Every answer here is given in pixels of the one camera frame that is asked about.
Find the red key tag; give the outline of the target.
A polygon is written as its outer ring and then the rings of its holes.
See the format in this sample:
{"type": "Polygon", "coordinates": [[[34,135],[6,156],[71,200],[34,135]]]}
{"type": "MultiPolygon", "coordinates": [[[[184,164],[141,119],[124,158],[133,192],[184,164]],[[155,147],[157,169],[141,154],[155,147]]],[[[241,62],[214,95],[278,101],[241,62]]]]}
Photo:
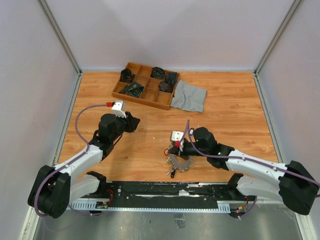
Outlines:
{"type": "Polygon", "coordinates": [[[168,149],[168,148],[165,149],[164,154],[165,154],[166,156],[169,154],[169,149],[168,149]]]}

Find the black key tag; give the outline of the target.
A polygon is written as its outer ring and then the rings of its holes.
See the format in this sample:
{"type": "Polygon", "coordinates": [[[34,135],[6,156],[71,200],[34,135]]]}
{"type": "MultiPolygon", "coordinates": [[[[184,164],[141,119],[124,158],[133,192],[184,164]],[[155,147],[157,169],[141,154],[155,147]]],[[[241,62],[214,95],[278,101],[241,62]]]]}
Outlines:
{"type": "Polygon", "coordinates": [[[176,175],[176,169],[175,168],[170,168],[169,171],[166,173],[166,175],[170,175],[170,178],[173,179],[176,175]]]}

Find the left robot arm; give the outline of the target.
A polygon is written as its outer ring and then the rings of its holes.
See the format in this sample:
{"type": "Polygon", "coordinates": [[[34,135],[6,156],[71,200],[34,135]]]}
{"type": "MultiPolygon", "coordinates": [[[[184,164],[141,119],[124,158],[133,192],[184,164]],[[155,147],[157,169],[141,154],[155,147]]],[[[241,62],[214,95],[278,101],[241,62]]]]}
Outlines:
{"type": "Polygon", "coordinates": [[[87,194],[93,194],[96,198],[103,197],[107,193],[107,179],[104,175],[94,171],[83,177],[80,175],[103,161],[123,133],[133,133],[137,129],[141,120],[128,111],[124,114],[125,117],[104,114],[88,146],[81,152],[56,166],[41,167],[28,196],[28,205],[40,215],[56,219],[70,203],[87,194]]]}

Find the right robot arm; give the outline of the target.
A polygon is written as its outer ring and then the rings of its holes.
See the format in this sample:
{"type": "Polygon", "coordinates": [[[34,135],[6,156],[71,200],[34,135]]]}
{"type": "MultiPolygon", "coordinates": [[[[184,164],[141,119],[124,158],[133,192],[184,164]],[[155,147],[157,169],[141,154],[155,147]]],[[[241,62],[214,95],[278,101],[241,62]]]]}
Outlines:
{"type": "Polygon", "coordinates": [[[211,166],[232,171],[226,193],[232,200],[242,196],[262,197],[283,203],[300,215],[308,215],[318,197],[320,184],[297,161],[278,163],[247,155],[216,141],[205,127],[173,131],[164,151],[179,170],[186,170],[191,157],[206,157],[211,166]]]}

